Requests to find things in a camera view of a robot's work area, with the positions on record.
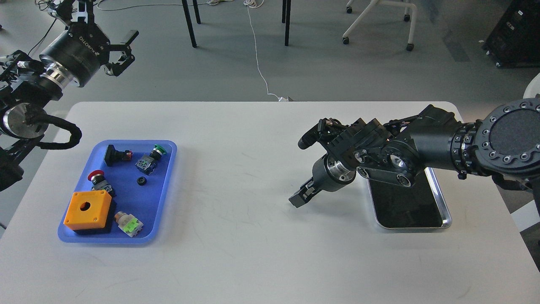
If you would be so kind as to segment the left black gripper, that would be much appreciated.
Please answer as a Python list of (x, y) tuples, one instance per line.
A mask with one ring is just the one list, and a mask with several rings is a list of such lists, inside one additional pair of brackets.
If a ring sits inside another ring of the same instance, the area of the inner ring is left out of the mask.
[[(67, 30), (49, 44), (39, 58), (45, 64), (57, 63), (66, 68), (79, 87), (84, 87), (104, 64), (106, 75), (119, 76), (135, 61), (130, 44), (139, 31), (129, 31), (124, 42), (108, 44), (109, 38), (95, 23), (93, 6), (94, 0), (79, 0), (74, 9), (73, 0), (62, 0), (49, 4), (46, 9)], [(120, 52), (116, 63), (108, 63), (109, 52)]]

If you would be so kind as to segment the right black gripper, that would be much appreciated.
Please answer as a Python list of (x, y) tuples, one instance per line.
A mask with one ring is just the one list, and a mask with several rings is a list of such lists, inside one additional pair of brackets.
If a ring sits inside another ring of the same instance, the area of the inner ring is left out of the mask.
[(350, 171), (339, 160), (324, 155), (314, 163), (312, 175), (313, 177), (289, 197), (289, 202), (295, 208), (304, 206), (322, 190), (336, 192), (351, 184), (356, 177), (356, 171)]

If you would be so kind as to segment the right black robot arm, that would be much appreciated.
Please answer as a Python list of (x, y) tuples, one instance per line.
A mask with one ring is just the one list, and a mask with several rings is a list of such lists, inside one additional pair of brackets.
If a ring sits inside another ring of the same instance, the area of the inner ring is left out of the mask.
[(321, 119), (298, 147), (319, 143), (326, 154), (289, 201), (298, 208), (322, 190), (336, 192), (352, 183), (357, 174), (411, 188), (424, 169), (438, 168), (456, 171), (461, 180), (469, 174), (490, 176), (503, 189), (532, 192), (538, 205), (539, 122), (539, 98), (509, 102), (471, 123), (433, 105), (386, 124)]

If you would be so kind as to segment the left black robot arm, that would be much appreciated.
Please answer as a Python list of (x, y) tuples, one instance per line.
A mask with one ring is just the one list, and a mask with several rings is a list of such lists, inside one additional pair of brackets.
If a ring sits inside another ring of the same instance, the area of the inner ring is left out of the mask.
[(20, 181), (20, 166), (35, 147), (64, 150), (77, 146), (82, 132), (75, 124), (46, 113), (51, 100), (62, 98), (70, 84), (84, 87), (104, 67), (119, 76), (135, 60), (131, 43), (139, 32), (131, 30), (126, 41), (112, 44), (95, 23), (92, 0), (80, 0), (75, 12), (72, 0), (48, 7), (48, 13), (65, 25), (65, 31), (35, 60), (18, 50), (1, 57), (1, 133), (16, 138), (1, 150), (0, 188)]

